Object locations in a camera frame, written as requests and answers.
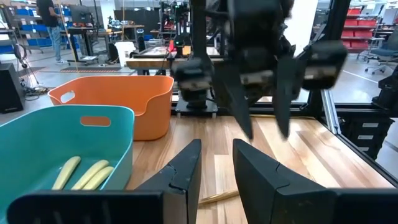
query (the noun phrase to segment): office chair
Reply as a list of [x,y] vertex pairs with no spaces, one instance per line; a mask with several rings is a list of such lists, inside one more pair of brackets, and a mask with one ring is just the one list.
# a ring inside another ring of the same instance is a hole
[[392,68],[388,66],[388,63],[398,60],[398,28],[396,27],[394,29],[386,43],[384,43],[380,48],[371,50],[370,53],[377,56],[379,60],[383,60],[385,62],[379,63],[379,66],[376,67],[368,67],[365,69],[365,72],[370,71],[371,74],[374,75],[376,71],[380,71],[382,73],[386,70],[392,71]]

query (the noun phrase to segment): floor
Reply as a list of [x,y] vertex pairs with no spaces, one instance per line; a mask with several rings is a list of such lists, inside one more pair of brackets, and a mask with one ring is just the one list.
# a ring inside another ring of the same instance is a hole
[[[56,65],[53,57],[53,50],[51,48],[43,49],[41,54],[39,51],[33,50],[27,58],[27,61],[31,67],[44,67],[43,69],[35,72],[35,76],[40,86],[56,87],[65,82],[73,80],[78,77],[92,76],[92,75],[135,75],[136,71],[124,67],[117,73],[60,73],[59,71],[63,68],[74,67],[74,63],[70,66],[66,63],[65,65]],[[73,54],[71,50],[62,50],[62,58],[64,60],[73,60]],[[14,63],[17,68],[18,64],[16,60],[4,61],[2,63]],[[99,63],[104,63],[106,56],[103,55],[99,58]],[[376,65],[377,62],[370,62],[369,64],[364,63],[361,60],[356,60],[355,55],[350,55],[346,65],[343,68],[343,72],[340,75],[336,86],[332,89],[333,97],[336,103],[369,103],[372,97],[377,96],[380,89],[377,87],[377,82],[391,73],[386,72],[385,74],[371,75],[364,72],[364,69],[368,66]],[[98,67],[98,64],[90,65],[89,67]],[[117,65],[107,65],[107,67],[117,67]],[[305,102],[308,98],[308,92],[302,91],[297,101]],[[0,124],[8,122],[14,118],[17,118],[25,113],[40,108],[52,106],[52,103],[47,95],[41,96],[39,99],[34,101],[26,101],[25,110],[9,114],[0,114]],[[383,148],[381,149],[377,162],[382,165],[386,170],[398,178],[398,139],[395,138],[393,133],[398,131],[398,123],[394,123],[390,130]]]

